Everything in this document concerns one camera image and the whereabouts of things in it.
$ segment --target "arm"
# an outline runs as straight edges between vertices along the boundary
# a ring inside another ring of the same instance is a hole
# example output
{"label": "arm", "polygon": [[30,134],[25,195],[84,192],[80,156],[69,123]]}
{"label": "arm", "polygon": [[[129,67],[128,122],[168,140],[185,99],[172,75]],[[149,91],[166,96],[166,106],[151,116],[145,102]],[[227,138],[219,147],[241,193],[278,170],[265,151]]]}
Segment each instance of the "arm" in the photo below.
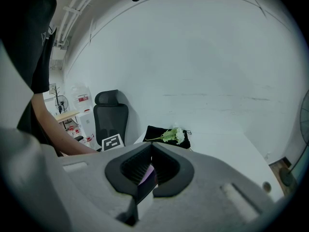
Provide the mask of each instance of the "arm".
{"label": "arm", "polygon": [[43,94],[35,94],[31,99],[31,104],[35,116],[56,149],[66,155],[96,153],[95,150],[81,144],[67,134],[67,132],[46,109]]}

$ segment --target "red sign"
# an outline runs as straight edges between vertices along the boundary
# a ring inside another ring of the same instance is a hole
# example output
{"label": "red sign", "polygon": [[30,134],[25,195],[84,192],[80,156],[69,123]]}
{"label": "red sign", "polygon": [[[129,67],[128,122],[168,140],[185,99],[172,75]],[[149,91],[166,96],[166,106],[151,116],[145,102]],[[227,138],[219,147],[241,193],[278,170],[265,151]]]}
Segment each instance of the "red sign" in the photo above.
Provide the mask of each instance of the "red sign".
{"label": "red sign", "polygon": [[86,101],[86,100],[88,100],[88,96],[82,97],[82,98],[78,98],[78,102],[83,102],[83,101]]}

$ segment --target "black t-shirt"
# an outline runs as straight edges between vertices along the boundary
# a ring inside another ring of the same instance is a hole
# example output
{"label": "black t-shirt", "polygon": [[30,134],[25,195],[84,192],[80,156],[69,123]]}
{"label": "black t-shirt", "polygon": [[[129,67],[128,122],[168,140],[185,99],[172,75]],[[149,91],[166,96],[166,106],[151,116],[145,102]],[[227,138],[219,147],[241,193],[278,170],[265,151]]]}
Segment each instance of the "black t-shirt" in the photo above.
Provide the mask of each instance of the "black t-shirt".
{"label": "black t-shirt", "polygon": [[[48,28],[56,0],[14,0],[16,6],[1,6],[5,18],[1,39],[17,71],[35,94],[49,90],[49,59],[55,34]],[[31,133],[42,144],[50,144],[40,127],[31,103],[26,107],[18,129]]]}

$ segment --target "pipe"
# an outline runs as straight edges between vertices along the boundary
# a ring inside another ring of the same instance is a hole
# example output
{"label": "pipe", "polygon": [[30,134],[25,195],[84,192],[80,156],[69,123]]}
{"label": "pipe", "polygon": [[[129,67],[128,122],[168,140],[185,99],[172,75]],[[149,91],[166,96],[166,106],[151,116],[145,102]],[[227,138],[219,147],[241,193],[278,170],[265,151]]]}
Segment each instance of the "pipe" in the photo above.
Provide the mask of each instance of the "pipe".
{"label": "pipe", "polygon": [[[91,2],[91,0],[88,0],[86,3],[84,3],[84,5],[82,6],[80,12],[83,12],[83,10],[86,8],[86,6],[87,6],[90,2]],[[77,18],[78,18],[78,15],[77,15],[77,14],[74,14],[74,15],[72,16],[72,18],[73,18],[73,17],[74,17],[74,19],[73,19],[74,21],[73,21],[72,24],[70,25],[70,28],[69,28],[69,25],[67,26],[68,32],[67,32],[67,35],[66,35],[66,37],[65,37],[65,40],[66,40],[67,36],[69,35],[69,33],[70,33],[70,31],[71,31],[73,25],[75,24],[75,22],[76,22],[76,20],[77,20]]]}
{"label": "pipe", "polygon": [[[72,0],[69,4],[69,7],[72,8],[74,6],[74,4],[76,3],[77,0]],[[64,17],[62,19],[62,22],[61,22],[61,25],[60,25],[60,29],[59,29],[59,32],[58,32],[58,35],[57,35],[57,43],[59,44],[60,42],[60,37],[61,37],[61,33],[62,33],[62,30],[63,30],[63,27],[68,19],[68,16],[69,16],[69,12],[66,11],[66,13],[64,14]]]}
{"label": "pipe", "polygon": [[[81,8],[83,7],[83,5],[86,3],[87,0],[82,0],[81,3],[77,6],[76,10],[80,11]],[[61,41],[65,42],[65,39],[67,38],[69,29],[71,28],[71,25],[73,25],[73,21],[75,20],[75,18],[78,17],[77,14],[73,14],[72,17],[69,20],[69,23],[67,24],[67,27],[62,35]]]}

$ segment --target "purple object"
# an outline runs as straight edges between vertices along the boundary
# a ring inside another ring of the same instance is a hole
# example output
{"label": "purple object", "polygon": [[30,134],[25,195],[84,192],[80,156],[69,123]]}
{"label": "purple object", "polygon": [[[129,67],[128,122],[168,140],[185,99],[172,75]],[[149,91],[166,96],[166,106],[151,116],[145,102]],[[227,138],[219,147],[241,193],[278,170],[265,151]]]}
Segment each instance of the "purple object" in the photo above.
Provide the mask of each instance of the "purple object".
{"label": "purple object", "polygon": [[139,185],[140,185],[141,183],[143,183],[143,182],[149,177],[149,175],[152,173],[153,170],[154,170],[154,167],[153,167],[152,165],[149,165],[149,167],[148,167],[148,169],[147,169],[147,171],[146,171],[146,173],[145,173],[143,179],[142,179],[141,182],[139,183]]}

